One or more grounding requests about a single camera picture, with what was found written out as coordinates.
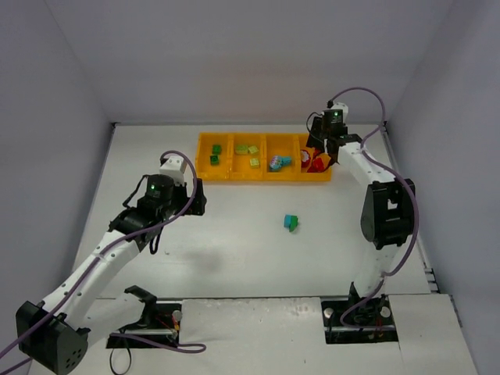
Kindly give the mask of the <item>red flower lego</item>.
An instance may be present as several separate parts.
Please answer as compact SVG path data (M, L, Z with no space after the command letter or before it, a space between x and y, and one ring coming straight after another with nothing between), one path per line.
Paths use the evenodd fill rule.
M301 166L302 168L306 168L311 163L311 155L309 154L309 151L306 149L301 149L300 156L301 156Z

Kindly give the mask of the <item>blue flower lego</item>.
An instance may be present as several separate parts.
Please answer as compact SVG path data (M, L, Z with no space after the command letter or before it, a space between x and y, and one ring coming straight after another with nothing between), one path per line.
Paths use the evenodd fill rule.
M280 155L274 155L269 162L269 171L277 172L283 166L283 159Z

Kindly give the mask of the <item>small lime lego brick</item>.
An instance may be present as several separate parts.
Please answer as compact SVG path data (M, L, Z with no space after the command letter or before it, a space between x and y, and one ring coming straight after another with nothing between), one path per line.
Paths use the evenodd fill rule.
M250 159L250 166L251 168L259 168L260 167L259 160L256 158Z

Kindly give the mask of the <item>green curved lego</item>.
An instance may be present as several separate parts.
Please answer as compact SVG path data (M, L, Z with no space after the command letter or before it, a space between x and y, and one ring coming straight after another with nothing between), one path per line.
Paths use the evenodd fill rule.
M290 232L294 232L298 227L298 217L292 216L289 221L288 229Z

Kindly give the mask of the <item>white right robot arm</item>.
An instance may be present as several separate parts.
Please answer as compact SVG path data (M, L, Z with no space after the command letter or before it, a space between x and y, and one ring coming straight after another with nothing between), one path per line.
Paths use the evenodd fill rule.
M346 114L340 108L313 112L306 129L307 145L328 155L330 166L343 166L366 189L360 228L368 250L349 290L349 302L358 308L380 294L385 279L397 272L392 267L399 248L414 237L415 187L377 161L359 135L348 132Z

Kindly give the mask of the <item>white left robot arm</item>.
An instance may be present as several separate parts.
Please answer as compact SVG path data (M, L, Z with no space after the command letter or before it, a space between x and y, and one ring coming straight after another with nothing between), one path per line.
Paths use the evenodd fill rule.
M108 334L155 322L157 297L137 285L127 287L108 309L91 308L125 265L145 248L155 250L165 225L205 212L202 179L195 179L192 195L167 175L148 175L146 180L145 194L110 222L81 265L39 303L26 301L16 312L20 351L55 374L75 370L87 350Z

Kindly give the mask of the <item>yellow bin far left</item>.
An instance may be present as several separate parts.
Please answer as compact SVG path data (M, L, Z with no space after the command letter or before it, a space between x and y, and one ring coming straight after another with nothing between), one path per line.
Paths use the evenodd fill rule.
M226 181L230 179L233 139L234 135L232 133L199 134L195 167L200 178L205 181ZM220 158L218 165L210 163L210 156L214 155L212 151L213 145L222 146L222 152L218 155Z

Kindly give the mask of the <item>yellow bin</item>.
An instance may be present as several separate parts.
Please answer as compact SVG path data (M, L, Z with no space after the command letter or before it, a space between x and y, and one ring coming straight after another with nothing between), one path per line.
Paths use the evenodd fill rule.
M263 180L266 182L298 181L300 173L300 152L296 134L265 134L263 149ZM276 157L290 159L290 164L279 170L271 170L270 164Z
M195 167L200 178L205 181L226 181L230 179L233 139L234 135L232 133L199 134ZM214 155L212 151L213 145L222 146L222 152L218 155L220 158L218 165L210 163L210 156Z
M231 151L233 152L230 175L236 181L261 181L263 180L263 149L265 136L257 133L235 133ZM237 155L235 145L257 146L259 153L255 155ZM251 168L250 159L256 158L260 162L259 168Z

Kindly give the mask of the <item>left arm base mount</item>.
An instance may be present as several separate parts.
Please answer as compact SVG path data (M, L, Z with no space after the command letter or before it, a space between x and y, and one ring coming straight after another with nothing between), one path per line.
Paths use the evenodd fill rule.
M118 333L176 348L179 344L182 303L158 301L152 293L136 285L128 287L124 292L127 296L138 298L144 308L139 321L121 327Z

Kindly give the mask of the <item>aluminium frame rail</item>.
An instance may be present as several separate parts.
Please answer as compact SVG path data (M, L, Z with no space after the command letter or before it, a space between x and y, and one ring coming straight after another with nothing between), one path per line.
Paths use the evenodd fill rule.
M397 266L391 271L391 274L396 274L397 271L402 270L411 254L418 253L423 266L423 271L426 275L427 283L429 284L430 292L439 293L439 287L434 275L434 269L430 266L430 261L427 258L427 254L419 238L420 214L418 205L416 204L415 186L411 180L406 180L398 171L395 154L389 138L387 120L383 122L380 132L382 133L387 154L391 162L391 167L388 167L388 170L395 173L396 181L402 185L402 203L404 206L408 206L408 208L404 209L404 211L408 212L412 227L408 248L405 250L400 263L398 263Z

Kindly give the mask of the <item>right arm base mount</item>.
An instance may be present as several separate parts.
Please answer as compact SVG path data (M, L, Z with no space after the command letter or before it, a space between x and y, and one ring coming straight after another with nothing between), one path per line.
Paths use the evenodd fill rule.
M342 314L360 298L322 298L320 300L324 338L327 345L357 345L398 342L388 296L374 298L350 312Z

